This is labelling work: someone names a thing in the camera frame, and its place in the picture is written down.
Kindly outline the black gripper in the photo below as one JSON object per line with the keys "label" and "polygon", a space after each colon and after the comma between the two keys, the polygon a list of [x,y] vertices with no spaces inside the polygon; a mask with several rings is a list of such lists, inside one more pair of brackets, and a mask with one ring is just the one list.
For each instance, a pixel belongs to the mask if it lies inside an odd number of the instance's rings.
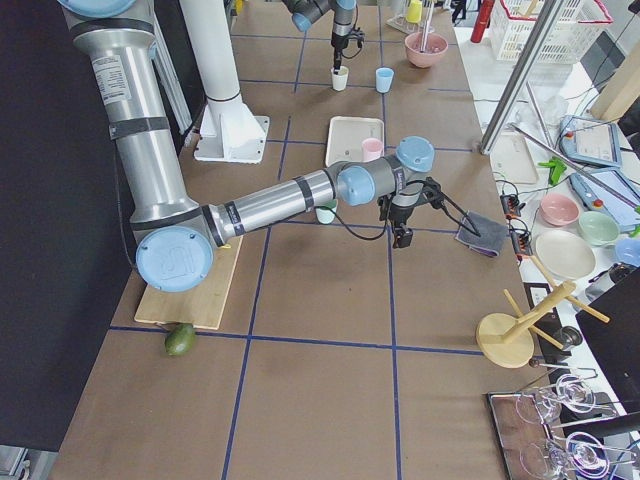
{"label": "black gripper", "polygon": [[389,221],[393,228],[394,249],[403,249],[411,245],[413,230],[409,226],[409,219],[414,210],[425,204],[433,208],[444,200],[441,185],[432,177],[411,180],[407,186],[395,194],[387,194],[378,198],[379,220]]}
{"label": "black gripper", "polygon": [[[350,40],[354,40],[357,44],[357,50],[352,55],[346,55],[344,50],[348,48]],[[331,45],[333,47],[333,62],[335,74],[339,74],[342,69],[342,60],[344,58],[355,58],[363,48],[365,41],[365,33],[354,25],[339,25],[334,27],[331,36]]]}

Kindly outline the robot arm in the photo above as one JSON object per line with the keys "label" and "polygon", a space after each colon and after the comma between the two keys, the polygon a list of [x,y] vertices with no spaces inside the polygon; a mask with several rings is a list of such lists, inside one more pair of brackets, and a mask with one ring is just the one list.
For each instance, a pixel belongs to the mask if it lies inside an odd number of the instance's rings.
{"label": "robot arm", "polygon": [[[134,199],[130,219],[136,265],[151,287],[184,292],[205,280],[214,250],[228,240],[319,210],[340,198],[350,206],[378,201],[391,221],[394,248],[410,244],[415,207],[445,210],[440,185],[428,176],[435,151],[418,136],[393,155],[370,162],[338,161],[222,205],[200,205],[187,194],[169,121],[151,62],[154,1],[58,1],[73,44],[89,56]],[[222,157],[261,155],[266,131],[244,104],[223,1],[180,1],[214,120]]]}
{"label": "robot arm", "polygon": [[331,45],[333,47],[332,72],[337,74],[345,58],[344,50],[350,40],[362,48],[365,34],[357,26],[356,0],[285,0],[283,4],[291,14],[291,20],[300,32],[308,31],[326,13],[333,14]]}

